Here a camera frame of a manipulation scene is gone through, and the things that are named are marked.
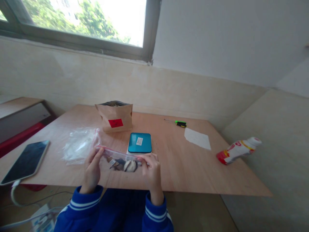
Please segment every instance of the white bottle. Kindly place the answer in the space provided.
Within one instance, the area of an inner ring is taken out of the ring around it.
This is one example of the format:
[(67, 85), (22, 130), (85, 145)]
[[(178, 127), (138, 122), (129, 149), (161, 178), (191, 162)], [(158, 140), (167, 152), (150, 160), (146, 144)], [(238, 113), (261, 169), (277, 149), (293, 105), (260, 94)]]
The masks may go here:
[(260, 144), (262, 144), (261, 140), (255, 137), (239, 140), (233, 143), (227, 150), (219, 152), (216, 157), (221, 163), (228, 165), (241, 156), (251, 155)]

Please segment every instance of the phone screen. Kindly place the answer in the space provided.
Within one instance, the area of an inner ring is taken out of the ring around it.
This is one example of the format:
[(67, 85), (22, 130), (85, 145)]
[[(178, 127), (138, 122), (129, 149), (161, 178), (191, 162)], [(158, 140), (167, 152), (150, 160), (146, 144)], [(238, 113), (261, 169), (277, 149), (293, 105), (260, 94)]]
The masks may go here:
[(33, 175), (45, 154), (48, 144), (48, 140), (28, 144), (1, 184), (4, 185)]

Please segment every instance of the white stripe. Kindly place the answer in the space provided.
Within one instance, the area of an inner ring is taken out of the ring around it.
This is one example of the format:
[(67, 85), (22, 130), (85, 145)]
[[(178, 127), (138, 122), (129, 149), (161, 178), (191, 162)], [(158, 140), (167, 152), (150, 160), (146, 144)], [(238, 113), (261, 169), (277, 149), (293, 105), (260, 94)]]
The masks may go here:
[(64, 208), (60, 211), (59, 214), (61, 214), (62, 212), (66, 211), (66, 210), (68, 209), (68, 206), (69, 206), (69, 205), (67, 205), (66, 207), (64, 207)]
[(92, 205), (94, 203), (97, 203), (99, 202), (100, 198), (93, 201), (93, 202), (89, 202), (89, 203), (85, 203), (85, 204), (79, 204), (79, 203), (75, 203), (73, 200), (71, 200), (71, 205), (75, 206), (75, 207), (86, 207), (86, 206), (89, 206), (89, 205)]
[(94, 207), (94, 206), (97, 205), (97, 204), (98, 204), (98, 202), (97, 202), (96, 204), (91, 205), (91, 206), (86, 207), (86, 208), (75, 208), (75, 207), (73, 207), (73, 206), (70, 205), (70, 208), (73, 209), (73, 210), (76, 210), (76, 211), (80, 211), (80, 210), (85, 210), (85, 209), (92, 208), (92, 207)]
[(153, 220), (153, 221), (155, 221), (155, 222), (163, 222), (163, 221), (166, 219), (166, 217), (164, 217), (164, 218), (161, 219), (161, 220), (157, 220), (157, 219), (152, 218), (152, 217), (148, 214), (147, 211), (145, 211), (145, 213), (146, 213), (146, 215), (147, 215), (151, 220)]
[(172, 218), (171, 218), (171, 216), (170, 216), (170, 214), (169, 214), (169, 213), (167, 213), (167, 214), (166, 214), (166, 216), (167, 216), (167, 218), (168, 218), (168, 219), (170, 219), (170, 220), (171, 220), (171, 222), (173, 222), (173, 221), (172, 221)]
[(149, 209), (147, 209), (147, 206), (145, 207), (146, 208), (146, 212), (150, 214), (150, 216), (152, 216), (153, 218), (156, 218), (156, 219), (161, 219), (161, 218), (164, 218), (166, 216), (166, 211), (164, 214), (160, 215), (160, 216), (157, 216), (155, 214), (153, 214), (152, 212), (150, 212)]

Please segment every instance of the red sticker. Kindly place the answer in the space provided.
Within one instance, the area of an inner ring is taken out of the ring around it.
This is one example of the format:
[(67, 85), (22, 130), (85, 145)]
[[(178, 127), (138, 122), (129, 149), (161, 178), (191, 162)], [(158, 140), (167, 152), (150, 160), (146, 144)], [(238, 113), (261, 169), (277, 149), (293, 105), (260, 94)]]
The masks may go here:
[(112, 128), (123, 126), (121, 119), (109, 120), (109, 124)]

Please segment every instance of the blue jacket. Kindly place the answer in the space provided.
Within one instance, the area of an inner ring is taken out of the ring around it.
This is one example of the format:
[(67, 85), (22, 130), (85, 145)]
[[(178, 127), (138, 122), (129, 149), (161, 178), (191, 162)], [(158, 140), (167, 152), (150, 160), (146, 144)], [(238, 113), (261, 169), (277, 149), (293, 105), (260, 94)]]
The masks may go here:
[(57, 231), (174, 231), (166, 209), (150, 201), (149, 191), (109, 188), (98, 185), (92, 194), (77, 187), (70, 204), (58, 215)]

